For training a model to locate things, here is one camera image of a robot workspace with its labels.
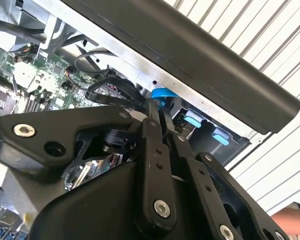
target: screw hole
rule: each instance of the screw hole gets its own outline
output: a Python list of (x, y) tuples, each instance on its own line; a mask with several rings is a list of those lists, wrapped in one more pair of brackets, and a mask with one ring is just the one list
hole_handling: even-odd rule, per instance
[(230, 232), (228, 230), (224, 230), (225, 235), (227, 235), (228, 237), (231, 236)]
[(166, 207), (163, 206), (162, 204), (159, 205), (159, 208), (160, 208), (161, 212), (163, 212), (163, 213), (166, 213), (166, 212), (167, 212)]
[(48, 141), (43, 148), (52, 157), (62, 157), (66, 154), (66, 148), (57, 141)]
[(28, 127), (26, 127), (26, 126), (20, 127), (19, 130), (20, 130), (20, 132), (23, 133), (23, 134), (28, 134), (28, 133), (30, 133), (30, 129), (29, 129)]
[(129, 149), (132, 150), (132, 149), (134, 149), (136, 146), (137, 146), (137, 144), (136, 144), (135, 142), (132, 142), (132, 143), (130, 143), (130, 145), (129, 145)]
[(164, 166), (162, 166), (161, 163), (157, 163), (157, 164), (156, 164), (156, 167), (157, 167), (158, 169), (160, 169), (160, 170), (164, 169)]
[(212, 192), (211, 187), (209, 187), (208, 185), (205, 185), (205, 189), (207, 189), (209, 192)]

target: corrugated metal wall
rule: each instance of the corrugated metal wall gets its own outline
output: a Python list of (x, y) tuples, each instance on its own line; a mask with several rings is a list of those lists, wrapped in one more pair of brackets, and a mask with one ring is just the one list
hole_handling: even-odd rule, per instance
[[(165, 1), (300, 99), (300, 0)], [(269, 214), (300, 202), (300, 113), (230, 173)]]

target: wire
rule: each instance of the wire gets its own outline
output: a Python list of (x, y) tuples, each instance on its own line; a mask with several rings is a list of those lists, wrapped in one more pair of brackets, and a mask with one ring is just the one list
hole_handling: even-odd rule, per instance
[(87, 90), (87, 88), (80, 86), (78, 83), (76, 83), (75, 81), (72, 80), (72, 78), (70, 77), (70, 74), (69, 74), (69, 71), (68, 71), (68, 70), (65, 70), (65, 71), (64, 71), (64, 74), (65, 74), (65, 78), (66, 78), (70, 83), (72, 83), (73, 86), (75, 86), (75, 87), (78, 88), (79, 90), (84, 90), (84, 91)]
[(39, 45), (42, 40), (34, 35), (43, 34), (45, 30), (26, 28), (0, 20), (0, 31), (22, 38), (29, 41), (30, 43)]
[[(81, 54), (86, 54), (86, 50), (84, 50), (83, 48), (81, 48), (80, 46), (76, 46)], [(91, 67), (94, 68), (94, 70), (96, 72), (101, 71), (101, 68), (95, 63), (95, 61), (90, 57), (90, 56), (86, 56), (85, 59), (87, 60), (87, 62), (91, 65)]]
[(95, 71), (88, 71), (88, 70), (82, 70), (80, 67), (78, 67), (78, 61), (82, 58), (87, 58), (92, 55), (96, 54), (105, 54), (105, 55), (111, 55), (115, 56), (112, 52), (109, 52), (108, 50), (94, 50), (94, 51), (89, 51), (87, 53), (81, 54), (80, 56), (77, 56), (76, 59), (74, 60), (74, 66), (76, 69), (79, 71), (83, 72), (84, 74), (89, 74), (89, 75), (96, 75), (96, 74), (103, 74), (106, 70), (95, 70)]
[(77, 43), (77, 42), (80, 42), (82, 40), (85, 40), (86, 39), (86, 36), (83, 35), (83, 34), (79, 34), (77, 36), (73, 36), (69, 39), (67, 39), (63, 44), (62, 44), (62, 48), (66, 47), (66, 46), (69, 46), (71, 44), (74, 44), (74, 43)]
[[(120, 91), (124, 92), (129, 99), (122, 99), (114, 96), (102, 95), (100, 93), (95, 92), (100, 87), (112, 84), (116, 86)], [(129, 110), (135, 110), (147, 115), (147, 109), (141, 106), (145, 98), (140, 94), (140, 92), (130, 83), (128, 83), (127, 79), (119, 79), (115, 77), (106, 77), (103, 80), (100, 80), (90, 87), (88, 87), (85, 98), (98, 104), (103, 105), (116, 105), (123, 107)]]
[(26, 53), (31, 50), (32, 46), (22, 46), (17, 50), (9, 51), (9, 53)]

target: metal bolt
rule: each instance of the metal bolt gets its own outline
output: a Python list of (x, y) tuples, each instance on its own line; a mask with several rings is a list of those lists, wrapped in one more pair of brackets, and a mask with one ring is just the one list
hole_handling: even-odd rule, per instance
[(36, 134), (34, 127), (28, 124), (18, 124), (14, 126), (13, 132), (15, 135), (22, 138), (31, 138)]
[(278, 239), (280, 239), (280, 240), (285, 240), (285, 238), (281, 235), (281, 233), (280, 232), (275, 232), (275, 235), (278, 237)]
[(178, 136), (178, 139), (179, 139), (180, 141), (182, 141), (182, 142), (185, 142), (185, 141), (186, 141), (185, 137), (184, 137), (184, 136), (181, 136), (181, 135)]
[(212, 157), (210, 156), (210, 155), (208, 155), (208, 154), (206, 154), (206, 155), (204, 155), (205, 156), (205, 158), (208, 160), (208, 161), (212, 161)]
[(170, 208), (168, 204), (166, 204), (162, 200), (157, 200), (154, 202), (154, 210), (155, 212), (162, 218), (166, 219), (170, 216)]
[(150, 121), (150, 124), (151, 124), (152, 126), (154, 126), (154, 127), (157, 126), (157, 124), (156, 124), (154, 121)]
[(234, 234), (226, 225), (220, 225), (220, 232), (226, 240), (234, 240)]
[(119, 115), (125, 119), (128, 118), (127, 114), (125, 114), (124, 112), (120, 112)]

